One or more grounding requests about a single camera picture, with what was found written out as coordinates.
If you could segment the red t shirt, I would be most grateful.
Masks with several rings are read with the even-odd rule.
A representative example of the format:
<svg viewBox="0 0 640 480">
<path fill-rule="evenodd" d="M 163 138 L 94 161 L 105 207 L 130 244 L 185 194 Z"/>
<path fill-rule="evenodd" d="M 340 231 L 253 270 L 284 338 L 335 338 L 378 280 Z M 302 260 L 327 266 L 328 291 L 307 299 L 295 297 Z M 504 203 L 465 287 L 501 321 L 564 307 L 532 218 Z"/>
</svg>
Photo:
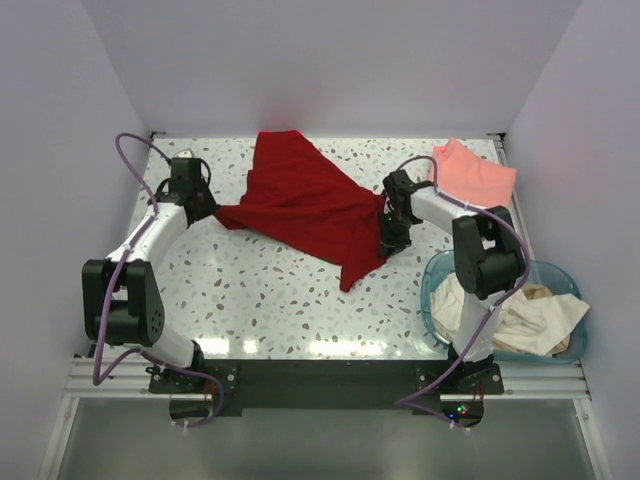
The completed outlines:
<svg viewBox="0 0 640 480">
<path fill-rule="evenodd" d="M 297 131 L 258 134 L 247 189 L 215 218 L 341 267 L 339 288 L 386 263 L 380 254 L 382 196 L 359 186 Z"/>
</svg>

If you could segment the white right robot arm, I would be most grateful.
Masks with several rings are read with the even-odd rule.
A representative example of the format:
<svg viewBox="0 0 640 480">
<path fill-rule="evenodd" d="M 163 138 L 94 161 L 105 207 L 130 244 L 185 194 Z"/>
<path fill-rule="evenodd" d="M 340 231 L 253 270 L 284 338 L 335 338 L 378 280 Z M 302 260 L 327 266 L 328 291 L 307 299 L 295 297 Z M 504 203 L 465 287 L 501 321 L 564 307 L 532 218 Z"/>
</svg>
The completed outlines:
<svg viewBox="0 0 640 480">
<path fill-rule="evenodd" d="M 451 347 L 458 360 L 446 367 L 445 379 L 452 390 L 469 392 L 481 380 L 476 363 L 493 354 L 501 304 L 529 274 L 526 243 L 505 207 L 481 207 L 460 200 L 433 182 L 413 182 L 404 170 L 384 178 L 383 187 L 386 206 L 378 215 L 382 257 L 408 248 L 410 228 L 422 222 L 452 237 L 455 274 L 464 300 Z"/>
</svg>

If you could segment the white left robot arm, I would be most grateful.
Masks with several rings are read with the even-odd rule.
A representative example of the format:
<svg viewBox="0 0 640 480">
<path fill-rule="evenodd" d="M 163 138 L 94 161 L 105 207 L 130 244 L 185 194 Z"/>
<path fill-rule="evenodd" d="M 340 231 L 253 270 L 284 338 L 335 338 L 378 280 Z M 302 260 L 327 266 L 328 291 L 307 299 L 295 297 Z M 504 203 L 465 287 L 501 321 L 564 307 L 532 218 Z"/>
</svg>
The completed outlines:
<svg viewBox="0 0 640 480">
<path fill-rule="evenodd" d="M 170 176 L 148 201 L 139 224 L 106 258 L 82 268 L 84 326 L 98 345 L 138 347 L 174 365 L 171 378 L 185 392 L 200 390 L 207 368 L 196 361 L 196 345 L 168 326 L 155 270 L 191 225 L 218 208 L 211 171 L 199 158 L 170 160 Z"/>
</svg>

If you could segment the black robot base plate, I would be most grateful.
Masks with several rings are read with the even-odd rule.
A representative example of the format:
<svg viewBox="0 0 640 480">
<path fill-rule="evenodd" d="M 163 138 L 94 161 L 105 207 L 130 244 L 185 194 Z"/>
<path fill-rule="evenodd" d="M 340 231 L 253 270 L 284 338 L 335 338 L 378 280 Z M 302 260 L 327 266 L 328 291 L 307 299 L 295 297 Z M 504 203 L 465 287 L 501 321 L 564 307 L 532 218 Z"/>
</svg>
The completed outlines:
<svg viewBox="0 0 640 480">
<path fill-rule="evenodd" d="M 391 410 L 439 413 L 474 426 L 486 395 L 504 392 L 500 368 L 491 360 L 460 365 L 441 380 L 446 360 L 206 360 L 184 374 L 147 368 L 149 391 L 170 398 L 173 420 L 209 415 L 237 417 L 247 409 Z"/>
</svg>

